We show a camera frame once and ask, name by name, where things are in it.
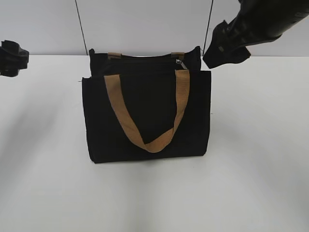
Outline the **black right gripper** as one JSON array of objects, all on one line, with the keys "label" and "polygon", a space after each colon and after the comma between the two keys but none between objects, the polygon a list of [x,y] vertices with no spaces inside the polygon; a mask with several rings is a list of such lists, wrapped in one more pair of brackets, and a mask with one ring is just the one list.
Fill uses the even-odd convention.
[{"label": "black right gripper", "polygon": [[[308,0],[241,0],[233,21],[229,25],[223,21],[214,28],[203,61],[209,69],[242,63],[251,56],[246,46],[273,42],[308,15]],[[227,28],[238,48],[232,48]]]}]

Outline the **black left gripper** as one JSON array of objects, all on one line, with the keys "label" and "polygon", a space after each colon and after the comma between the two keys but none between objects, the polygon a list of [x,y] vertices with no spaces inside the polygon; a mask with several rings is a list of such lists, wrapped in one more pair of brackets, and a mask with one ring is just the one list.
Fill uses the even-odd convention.
[{"label": "black left gripper", "polygon": [[16,77],[20,70],[28,68],[29,51],[16,42],[4,40],[0,46],[0,75]]}]

